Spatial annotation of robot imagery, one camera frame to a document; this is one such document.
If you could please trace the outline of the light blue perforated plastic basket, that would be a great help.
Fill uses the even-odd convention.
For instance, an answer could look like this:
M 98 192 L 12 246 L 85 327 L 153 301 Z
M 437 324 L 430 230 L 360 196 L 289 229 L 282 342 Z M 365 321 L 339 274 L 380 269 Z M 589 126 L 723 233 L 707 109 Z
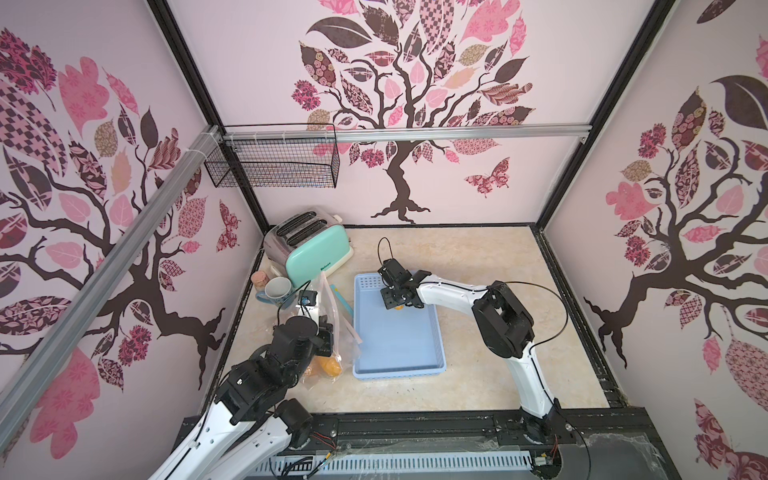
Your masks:
M 359 380 L 438 375 L 446 357 L 435 306 L 385 308 L 376 273 L 354 280 L 354 328 L 362 339 L 353 366 Z

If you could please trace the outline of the clear blue zipper bag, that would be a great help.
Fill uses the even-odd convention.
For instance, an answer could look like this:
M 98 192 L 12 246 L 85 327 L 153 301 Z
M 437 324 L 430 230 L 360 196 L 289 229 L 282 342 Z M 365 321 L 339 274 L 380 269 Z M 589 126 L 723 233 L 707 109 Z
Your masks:
M 288 306 L 285 308 L 277 307 L 276 320 L 278 323 L 280 323 L 282 320 L 287 320 L 292 315 L 299 315 L 297 308 L 297 296 L 301 289 L 315 290 L 318 292 L 320 317 L 322 315 L 330 316 L 329 310 L 331 309 L 331 303 L 333 303 L 338 310 L 338 316 L 340 319 L 346 321 L 349 325 L 354 323 L 353 310 L 351 306 L 334 285 L 331 285 L 326 290 L 321 290 L 319 287 L 311 287 L 309 282 L 305 282 L 295 289 L 294 297 Z

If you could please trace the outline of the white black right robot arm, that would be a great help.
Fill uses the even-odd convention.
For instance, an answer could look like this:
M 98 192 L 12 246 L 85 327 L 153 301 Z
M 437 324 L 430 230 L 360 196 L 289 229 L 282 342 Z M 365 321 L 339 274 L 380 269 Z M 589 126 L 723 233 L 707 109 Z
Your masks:
M 506 282 L 463 284 L 425 270 L 412 273 L 394 258 L 385 260 L 378 274 L 384 283 L 381 296 L 388 310 L 436 305 L 472 317 L 485 346 L 504 359 L 510 369 L 520 398 L 524 436 L 538 444 L 555 440 L 565 420 L 540 368 L 534 319 Z

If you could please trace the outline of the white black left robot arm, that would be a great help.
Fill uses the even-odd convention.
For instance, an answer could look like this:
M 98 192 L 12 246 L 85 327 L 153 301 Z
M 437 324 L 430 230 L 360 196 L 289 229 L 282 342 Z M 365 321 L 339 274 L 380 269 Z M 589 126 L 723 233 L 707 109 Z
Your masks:
M 312 415 L 287 399 L 311 361 L 333 352 L 325 315 L 297 315 L 276 326 L 272 341 L 231 368 L 212 403 L 153 479 L 244 479 L 255 467 L 305 446 Z

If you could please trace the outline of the white blue ceramic mug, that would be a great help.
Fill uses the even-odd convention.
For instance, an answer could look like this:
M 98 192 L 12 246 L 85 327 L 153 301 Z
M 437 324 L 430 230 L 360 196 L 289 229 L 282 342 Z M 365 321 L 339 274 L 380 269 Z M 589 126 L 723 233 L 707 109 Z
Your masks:
M 267 282 L 262 291 L 256 293 L 256 300 L 285 308 L 292 301 L 295 289 L 291 280 L 287 277 L 275 277 Z

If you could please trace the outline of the small pink cup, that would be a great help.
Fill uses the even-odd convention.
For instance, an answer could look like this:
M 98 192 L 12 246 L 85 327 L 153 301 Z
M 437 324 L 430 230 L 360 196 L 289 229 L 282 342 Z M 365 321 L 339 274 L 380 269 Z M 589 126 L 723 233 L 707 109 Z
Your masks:
M 260 270 L 255 271 L 250 276 L 250 281 L 253 287 L 257 290 L 263 290 L 270 280 L 271 278 L 269 277 L 269 275 L 266 272 L 260 271 Z

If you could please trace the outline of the mint green silver toaster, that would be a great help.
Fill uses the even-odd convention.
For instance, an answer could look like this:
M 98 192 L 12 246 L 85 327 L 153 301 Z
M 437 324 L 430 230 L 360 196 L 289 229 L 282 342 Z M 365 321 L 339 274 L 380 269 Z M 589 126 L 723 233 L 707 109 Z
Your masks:
M 275 271 L 294 287 L 330 275 L 354 253 L 345 227 L 337 216 L 320 207 L 299 212 L 269 230 L 264 250 Z

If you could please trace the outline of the aluminium rail back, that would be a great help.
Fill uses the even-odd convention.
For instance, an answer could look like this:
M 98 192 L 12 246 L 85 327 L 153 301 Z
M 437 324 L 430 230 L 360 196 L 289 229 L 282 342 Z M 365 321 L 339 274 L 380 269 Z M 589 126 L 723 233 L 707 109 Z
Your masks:
M 278 129 L 267 130 L 266 125 L 245 127 L 227 127 L 223 138 L 239 140 L 336 140 L 338 143 L 378 142 L 378 141 L 417 141 L 417 140 L 463 140 L 463 139 L 508 139 L 537 137 L 577 137 L 586 138 L 592 126 L 588 124 L 521 124 L 514 126 L 469 126 L 437 128 L 389 128 L 389 129 L 349 129 L 341 130 L 331 125 L 331 129 L 300 130 L 288 129 L 282 124 Z

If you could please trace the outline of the black base frame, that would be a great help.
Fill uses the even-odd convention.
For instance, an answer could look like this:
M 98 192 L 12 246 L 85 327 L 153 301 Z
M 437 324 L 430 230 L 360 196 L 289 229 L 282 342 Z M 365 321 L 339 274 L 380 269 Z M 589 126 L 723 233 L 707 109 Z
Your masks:
M 276 456 L 522 451 L 539 478 L 675 479 L 678 471 L 640 407 L 563 409 L 554 441 L 529 441 L 520 410 L 312 414 L 308 443 Z

